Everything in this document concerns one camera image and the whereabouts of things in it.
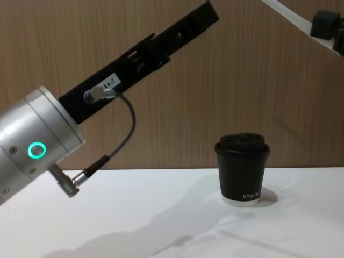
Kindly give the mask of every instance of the sticker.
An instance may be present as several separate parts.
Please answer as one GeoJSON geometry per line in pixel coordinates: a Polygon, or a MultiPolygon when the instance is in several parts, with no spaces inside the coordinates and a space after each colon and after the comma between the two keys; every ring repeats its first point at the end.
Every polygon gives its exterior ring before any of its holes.
{"type": "Polygon", "coordinates": [[[117,75],[115,73],[113,73],[109,77],[107,77],[106,79],[99,82],[96,85],[96,87],[102,87],[104,90],[105,89],[113,89],[119,83],[121,83],[120,79],[117,77],[117,75]]]}

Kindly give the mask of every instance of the screw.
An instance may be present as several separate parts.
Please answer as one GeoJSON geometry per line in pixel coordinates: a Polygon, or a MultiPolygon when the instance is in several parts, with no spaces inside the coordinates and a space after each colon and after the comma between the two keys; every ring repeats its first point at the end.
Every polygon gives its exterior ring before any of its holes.
{"type": "Polygon", "coordinates": [[[3,190],[1,190],[1,194],[5,195],[6,193],[8,193],[10,191],[9,188],[5,188],[3,190]]]}
{"type": "Polygon", "coordinates": [[[32,175],[35,172],[36,172],[36,168],[32,168],[28,171],[29,175],[32,175]]]}
{"type": "Polygon", "coordinates": [[[12,146],[9,150],[10,154],[16,154],[18,151],[18,148],[16,146],[12,146]]]}

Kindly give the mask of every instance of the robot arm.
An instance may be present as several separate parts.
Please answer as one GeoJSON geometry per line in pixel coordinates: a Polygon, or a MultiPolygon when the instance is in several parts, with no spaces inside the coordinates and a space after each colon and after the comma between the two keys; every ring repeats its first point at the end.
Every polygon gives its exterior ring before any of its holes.
{"type": "Polygon", "coordinates": [[[57,100],[40,87],[0,116],[0,205],[45,171],[72,197],[78,187],[106,164],[129,140],[135,114],[122,92],[170,61],[169,56],[218,21],[210,2],[166,31],[139,42],[57,100]],[[112,153],[70,179],[57,165],[79,149],[85,139],[77,128],[115,97],[126,102],[133,116],[128,136],[112,153]]]}

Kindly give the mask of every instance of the wooden wall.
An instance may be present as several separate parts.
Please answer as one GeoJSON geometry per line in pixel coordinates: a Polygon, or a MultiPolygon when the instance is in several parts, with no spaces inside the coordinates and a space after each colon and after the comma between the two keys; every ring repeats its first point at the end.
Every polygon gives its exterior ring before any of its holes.
{"type": "MultiPolygon", "coordinates": [[[[204,0],[0,0],[0,110],[40,85],[61,96],[204,0]]],[[[283,0],[308,20],[341,0],[283,0]]],[[[137,130],[108,168],[215,167],[223,134],[261,133],[270,167],[344,165],[344,58],[259,0],[212,0],[220,21],[126,92],[137,130]]],[[[82,169],[130,127],[116,100],[81,125],[82,169]]]]}

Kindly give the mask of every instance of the black lid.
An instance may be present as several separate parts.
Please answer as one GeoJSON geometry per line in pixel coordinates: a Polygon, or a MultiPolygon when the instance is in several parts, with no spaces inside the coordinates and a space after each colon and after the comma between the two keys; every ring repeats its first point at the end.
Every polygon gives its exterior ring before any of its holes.
{"type": "Polygon", "coordinates": [[[270,148],[265,144],[264,136],[256,133],[238,133],[222,136],[220,142],[215,146],[216,152],[245,153],[245,154],[267,154],[270,148]]]}

